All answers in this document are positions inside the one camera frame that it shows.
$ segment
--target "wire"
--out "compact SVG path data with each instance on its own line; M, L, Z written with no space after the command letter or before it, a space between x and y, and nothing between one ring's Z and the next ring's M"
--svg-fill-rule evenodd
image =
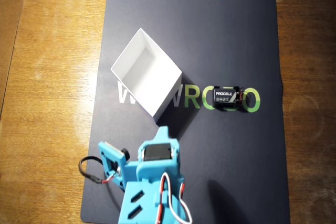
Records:
M95 182L96 184L106 184L115 176L115 172L114 172L114 174L110 175L107 179L101 179L101 178L96 177L95 175L84 172L82 168L82 163L86 160L95 160L101 165L103 164L102 160L96 156L87 156L87 157L82 158L78 163L78 169L81 175L83 175L85 178L88 178L89 180Z
M113 179L115 176L115 172L114 174L110 175L107 179L104 179L101 183L102 184L107 184L111 179Z
M189 222L186 222L185 220L182 220L174 211L173 206L172 206L172 190L171 190L171 184L170 184L170 179L169 179L169 175L168 173L163 173L162 177L161 177L161 181L160 181L160 204L158 207L158 213L156 215L156 222L155 224L160 224L161 223L161 217L162 217L162 193L163 193L163 189L164 189L164 183L165 180L167 180L168 183L168 192L169 192L169 208L170 211L172 212L173 216L175 217L175 219L180 223L180 224L192 224L193 223L193 219L191 217L190 211L188 209L188 206L186 205L186 203L182 200L183 197L183 192L184 192L184 183L181 183L180 186L180 192L178 194L178 199L182 205L182 207L184 208L185 212L187 213Z
M244 94L244 88L241 88L239 90L239 103L241 104L243 102L243 94Z

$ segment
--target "open cardboard box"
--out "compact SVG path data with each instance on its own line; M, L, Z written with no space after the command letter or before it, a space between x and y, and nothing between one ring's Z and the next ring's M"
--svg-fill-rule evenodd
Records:
M181 70L141 28L111 70L155 121L173 99L182 81Z

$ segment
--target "black mat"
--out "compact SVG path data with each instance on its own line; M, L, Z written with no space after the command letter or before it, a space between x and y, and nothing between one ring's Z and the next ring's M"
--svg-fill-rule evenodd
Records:
M124 88L119 92L110 71L140 27L182 70L182 83L201 92L200 108L192 100L186 108L184 85L178 106L172 101L157 123L180 141L194 223L290 223L276 1L107 0L89 155L98 156L98 143L107 141L136 160L158 129ZM209 110L202 92L211 85L254 88L260 107ZM255 105L251 93L247 104ZM101 167L89 163L87 170L95 168ZM82 220L118 223L122 197L114 184L85 181Z

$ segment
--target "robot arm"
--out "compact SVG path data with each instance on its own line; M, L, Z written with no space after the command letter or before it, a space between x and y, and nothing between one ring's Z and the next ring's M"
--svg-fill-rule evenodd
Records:
M192 223L182 201L180 145L168 137L167 127L139 147L137 162L128 162L127 150L106 142L99 143L99 151L105 175L125 192L119 224Z

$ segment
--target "wooden table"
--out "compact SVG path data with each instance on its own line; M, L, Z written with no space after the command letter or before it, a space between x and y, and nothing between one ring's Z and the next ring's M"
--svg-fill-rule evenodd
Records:
M0 223L80 222L105 1L0 0ZM277 1L291 223L336 223L336 0Z

